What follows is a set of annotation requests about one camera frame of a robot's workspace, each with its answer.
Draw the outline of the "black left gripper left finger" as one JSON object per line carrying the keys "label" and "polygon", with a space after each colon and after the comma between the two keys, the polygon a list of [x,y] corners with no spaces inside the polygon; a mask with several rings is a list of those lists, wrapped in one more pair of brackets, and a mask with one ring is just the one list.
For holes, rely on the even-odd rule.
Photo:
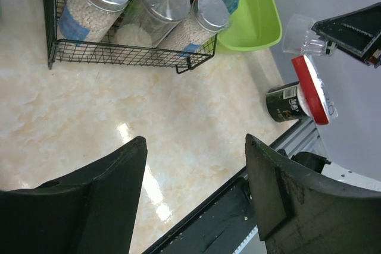
{"label": "black left gripper left finger", "polygon": [[2,253],[128,253],[148,150],[135,137],[34,189],[1,192]]}

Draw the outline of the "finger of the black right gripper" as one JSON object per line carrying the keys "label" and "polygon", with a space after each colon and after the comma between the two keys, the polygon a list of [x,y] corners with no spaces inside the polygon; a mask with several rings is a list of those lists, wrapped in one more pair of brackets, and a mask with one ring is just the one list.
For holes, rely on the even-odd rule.
{"label": "finger of the black right gripper", "polygon": [[336,44],[347,55],[374,68],[380,67],[380,3],[317,21],[317,35]]}

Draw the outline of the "green plastic tub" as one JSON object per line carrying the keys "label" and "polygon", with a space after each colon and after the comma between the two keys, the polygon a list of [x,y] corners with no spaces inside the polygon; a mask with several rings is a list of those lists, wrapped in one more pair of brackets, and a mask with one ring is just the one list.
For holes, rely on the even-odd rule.
{"label": "green plastic tub", "polygon": [[282,24],[274,0],[239,0],[229,29],[217,37],[217,54],[267,49],[282,38]]}

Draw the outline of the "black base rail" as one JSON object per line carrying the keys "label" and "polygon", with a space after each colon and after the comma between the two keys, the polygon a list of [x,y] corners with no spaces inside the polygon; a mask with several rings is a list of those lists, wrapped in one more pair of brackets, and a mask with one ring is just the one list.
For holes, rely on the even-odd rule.
{"label": "black base rail", "polygon": [[[311,119],[297,121],[271,147],[289,158],[300,151],[326,154]],[[233,253],[256,225],[248,171],[243,167],[145,253]]]}

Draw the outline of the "upturned wine glass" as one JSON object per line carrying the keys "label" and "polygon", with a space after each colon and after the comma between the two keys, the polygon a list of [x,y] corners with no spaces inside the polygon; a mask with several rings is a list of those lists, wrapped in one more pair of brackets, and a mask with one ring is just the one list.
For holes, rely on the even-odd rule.
{"label": "upturned wine glass", "polygon": [[182,20],[190,0],[131,0],[113,42],[155,48]]}

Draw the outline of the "dark jar at right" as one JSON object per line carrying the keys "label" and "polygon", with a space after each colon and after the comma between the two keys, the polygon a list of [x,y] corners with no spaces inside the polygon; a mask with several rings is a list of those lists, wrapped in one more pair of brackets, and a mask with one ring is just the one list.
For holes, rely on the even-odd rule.
{"label": "dark jar at right", "polygon": [[312,117],[298,81],[270,89],[266,94],[266,107],[278,123]]}

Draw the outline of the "silver lid spice jar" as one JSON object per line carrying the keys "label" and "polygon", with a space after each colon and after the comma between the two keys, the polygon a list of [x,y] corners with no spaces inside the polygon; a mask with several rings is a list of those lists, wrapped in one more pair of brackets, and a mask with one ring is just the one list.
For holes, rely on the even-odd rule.
{"label": "silver lid spice jar", "polygon": [[66,0],[58,21],[57,38],[99,42],[129,0]]}

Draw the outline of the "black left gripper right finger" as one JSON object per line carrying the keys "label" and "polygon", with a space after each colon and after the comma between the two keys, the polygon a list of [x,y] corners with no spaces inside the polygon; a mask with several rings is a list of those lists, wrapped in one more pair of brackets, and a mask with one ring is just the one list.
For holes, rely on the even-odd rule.
{"label": "black left gripper right finger", "polygon": [[319,174],[251,134],[245,156],[268,253],[380,253],[380,192]]}

